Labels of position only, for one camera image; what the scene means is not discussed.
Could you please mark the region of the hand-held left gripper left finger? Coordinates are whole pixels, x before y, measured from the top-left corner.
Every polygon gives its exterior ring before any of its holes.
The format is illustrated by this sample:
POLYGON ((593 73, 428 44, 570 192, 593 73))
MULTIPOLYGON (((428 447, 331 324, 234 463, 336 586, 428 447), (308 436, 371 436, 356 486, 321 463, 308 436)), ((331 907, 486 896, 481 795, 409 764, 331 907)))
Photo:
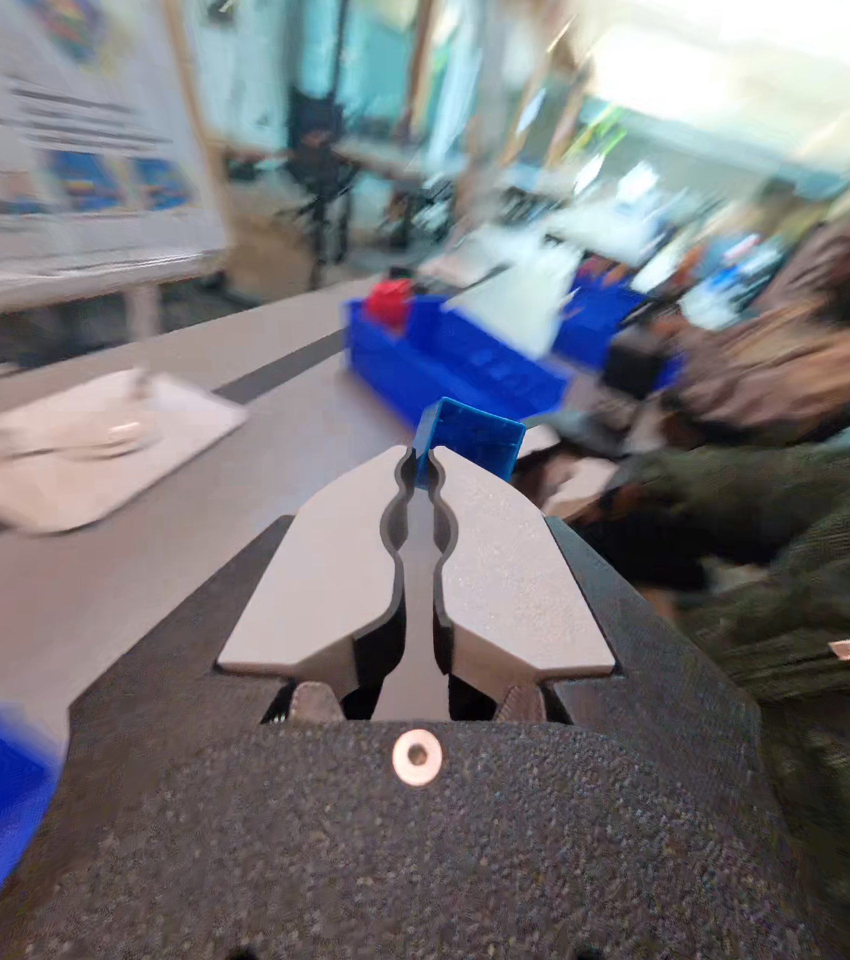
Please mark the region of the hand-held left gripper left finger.
POLYGON ((377 707, 406 649, 414 454, 395 445, 298 510, 217 659, 223 673, 322 683, 345 710, 377 707))

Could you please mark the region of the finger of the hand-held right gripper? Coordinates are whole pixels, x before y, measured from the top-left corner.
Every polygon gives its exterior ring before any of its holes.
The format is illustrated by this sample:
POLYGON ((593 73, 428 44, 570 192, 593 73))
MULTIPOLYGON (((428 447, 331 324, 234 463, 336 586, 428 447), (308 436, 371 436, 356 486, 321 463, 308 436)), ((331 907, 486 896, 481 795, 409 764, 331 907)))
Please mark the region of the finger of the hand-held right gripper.
POLYGON ((528 427, 522 438, 516 459, 526 460, 558 447, 561 443, 560 434, 547 423, 528 427))
POLYGON ((545 516, 579 518, 599 499, 618 470, 615 462, 597 458, 557 458, 545 472, 545 516))

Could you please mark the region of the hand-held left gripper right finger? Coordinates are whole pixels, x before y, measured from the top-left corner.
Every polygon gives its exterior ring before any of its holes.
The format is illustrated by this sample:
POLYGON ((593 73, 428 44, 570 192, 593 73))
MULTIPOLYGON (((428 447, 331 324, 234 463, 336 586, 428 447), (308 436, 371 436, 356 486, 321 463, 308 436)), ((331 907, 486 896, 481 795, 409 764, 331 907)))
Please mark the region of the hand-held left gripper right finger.
POLYGON ((441 670, 499 707, 513 689, 605 679, 616 658, 548 519, 446 446, 429 452, 441 670))

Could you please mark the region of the blue mega block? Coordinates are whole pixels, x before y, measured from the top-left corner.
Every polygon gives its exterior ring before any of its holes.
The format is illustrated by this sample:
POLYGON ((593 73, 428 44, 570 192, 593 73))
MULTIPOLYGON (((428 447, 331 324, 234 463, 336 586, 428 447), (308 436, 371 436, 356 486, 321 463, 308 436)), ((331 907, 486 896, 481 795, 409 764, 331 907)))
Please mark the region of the blue mega block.
POLYGON ((526 426, 443 397, 421 414, 412 448, 416 458, 415 486, 429 486, 429 452, 439 447, 509 481, 526 434, 526 426))

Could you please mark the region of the person's right forearm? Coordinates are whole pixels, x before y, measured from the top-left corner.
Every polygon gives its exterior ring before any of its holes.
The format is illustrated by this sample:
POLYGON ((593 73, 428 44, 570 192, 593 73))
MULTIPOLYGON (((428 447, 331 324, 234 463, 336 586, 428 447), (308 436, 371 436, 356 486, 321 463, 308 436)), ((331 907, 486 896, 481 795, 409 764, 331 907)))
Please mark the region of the person's right forearm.
POLYGON ((763 568, 680 630, 759 703, 850 691, 831 648, 850 641, 850 445, 636 456, 573 529, 635 585, 703 593, 705 558, 763 568))

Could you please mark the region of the black office chair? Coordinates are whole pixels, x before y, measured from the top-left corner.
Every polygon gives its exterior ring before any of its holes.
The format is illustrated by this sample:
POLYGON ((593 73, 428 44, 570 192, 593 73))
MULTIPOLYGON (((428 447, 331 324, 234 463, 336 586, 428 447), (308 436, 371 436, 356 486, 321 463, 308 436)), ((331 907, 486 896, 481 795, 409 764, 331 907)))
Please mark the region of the black office chair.
POLYGON ((307 194, 308 200, 297 215, 309 222, 311 249, 309 290, 323 283, 329 263, 328 231, 331 213, 340 205, 335 227, 334 264, 346 259, 350 247, 350 225, 354 208, 352 188, 358 167, 336 152, 345 133, 344 110, 333 97, 312 97, 291 86, 287 114, 287 173, 307 194))

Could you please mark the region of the printed instruction sheet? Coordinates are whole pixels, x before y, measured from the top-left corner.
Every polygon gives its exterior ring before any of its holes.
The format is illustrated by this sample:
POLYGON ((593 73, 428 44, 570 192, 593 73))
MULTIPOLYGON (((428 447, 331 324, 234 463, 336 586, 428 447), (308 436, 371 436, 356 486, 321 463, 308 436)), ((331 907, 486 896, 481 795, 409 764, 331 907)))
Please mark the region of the printed instruction sheet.
POLYGON ((0 270, 225 248, 164 2, 0 1, 0 270))

